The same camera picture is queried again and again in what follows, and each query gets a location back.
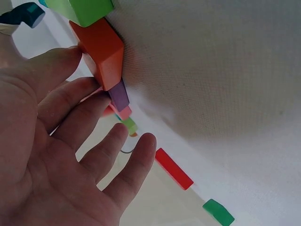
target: white backdrop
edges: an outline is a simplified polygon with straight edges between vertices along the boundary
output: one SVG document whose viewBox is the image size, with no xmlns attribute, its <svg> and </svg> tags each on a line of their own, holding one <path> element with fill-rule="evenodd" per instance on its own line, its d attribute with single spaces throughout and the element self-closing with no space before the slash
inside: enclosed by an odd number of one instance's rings
<svg viewBox="0 0 301 226">
<path fill-rule="evenodd" d="M 233 225 L 298 226 L 299 1 L 113 3 L 108 20 L 126 44 L 124 78 L 140 129 L 157 136 L 204 200 L 229 210 Z M 57 26 L 50 31 L 66 43 Z"/>
</svg>

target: green block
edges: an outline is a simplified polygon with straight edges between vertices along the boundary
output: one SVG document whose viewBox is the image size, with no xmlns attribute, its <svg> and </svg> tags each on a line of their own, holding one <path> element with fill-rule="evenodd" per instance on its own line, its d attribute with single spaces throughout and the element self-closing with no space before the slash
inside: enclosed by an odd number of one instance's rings
<svg viewBox="0 0 301 226">
<path fill-rule="evenodd" d="M 131 118 L 121 120 L 121 122 L 126 125 L 129 135 L 133 135 L 138 130 L 138 126 Z"/>
<path fill-rule="evenodd" d="M 203 205 L 203 208 L 210 213 L 222 226 L 230 226 L 235 220 L 234 217 L 217 201 L 210 199 Z"/>
<path fill-rule="evenodd" d="M 48 8 L 82 27 L 88 27 L 110 13 L 111 0 L 45 0 Z"/>
</svg>

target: wire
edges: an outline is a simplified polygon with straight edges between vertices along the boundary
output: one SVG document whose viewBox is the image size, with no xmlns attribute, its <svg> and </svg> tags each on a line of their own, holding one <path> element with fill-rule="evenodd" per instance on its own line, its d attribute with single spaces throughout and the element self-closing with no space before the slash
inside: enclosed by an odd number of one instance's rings
<svg viewBox="0 0 301 226">
<path fill-rule="evenodd" d="M 134 150 L 130 151 L 130 152 L 124 152 L 122 150 L 120 150 L 120 152 L 122 152 L 123 154 L 131 154 Z"/>
</svg>

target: fingernail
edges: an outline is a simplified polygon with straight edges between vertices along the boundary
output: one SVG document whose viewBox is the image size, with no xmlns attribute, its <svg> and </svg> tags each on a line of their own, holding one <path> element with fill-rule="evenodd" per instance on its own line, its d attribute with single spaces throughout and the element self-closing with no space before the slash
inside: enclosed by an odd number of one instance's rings
<svg viewBox="0 0 301 226">
<path fill-rule="evenodd" d="M 78 48 L 78 46 L 70 46 L 69 49 Z"/>
</svg>

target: purple block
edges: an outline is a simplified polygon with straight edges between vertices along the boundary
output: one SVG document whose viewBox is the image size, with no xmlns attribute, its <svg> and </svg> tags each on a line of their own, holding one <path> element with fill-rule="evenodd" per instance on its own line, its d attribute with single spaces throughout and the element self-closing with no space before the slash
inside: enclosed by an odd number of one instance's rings
<svg viewBox="0 0 301 226">
<path fill-rule="evenodd" d="M 127 90 L 122 79 L 116 86 L 111 88 L 108 92 L 114 106 L 119 112 L 121 112 L 129 105 L 130 101 L 128 100 Z"/>
</svg>

